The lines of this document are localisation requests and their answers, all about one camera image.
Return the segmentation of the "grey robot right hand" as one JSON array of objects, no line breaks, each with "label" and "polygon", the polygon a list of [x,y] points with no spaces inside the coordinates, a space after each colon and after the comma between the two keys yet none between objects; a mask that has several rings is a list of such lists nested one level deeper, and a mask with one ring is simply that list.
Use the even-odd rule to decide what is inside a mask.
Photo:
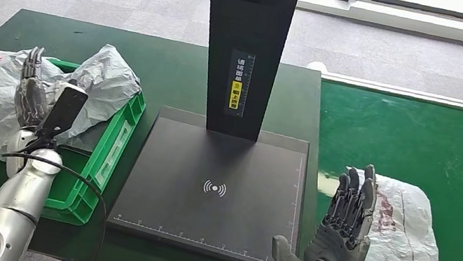
[{"label": "grey robot right hand", "polygon": [[294,255],[282,235],[272,237],[274,261],[364,261],[377,202],[375,167],[367,165],[361,180],[356,168],[339,175],[339,186],[317,226],[303,259]]}]

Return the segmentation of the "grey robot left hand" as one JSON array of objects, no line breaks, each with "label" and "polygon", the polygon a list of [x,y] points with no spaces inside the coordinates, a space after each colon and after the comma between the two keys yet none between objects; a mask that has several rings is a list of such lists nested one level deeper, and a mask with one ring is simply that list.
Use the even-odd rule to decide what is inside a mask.
[{"label": "grey robot left hand", "polygon": [[50,111],[46,88],[41,79],[43,51],[43,48],[34,47],[27,54],[14,95],[16,118],[24,129],[40,125]]}]

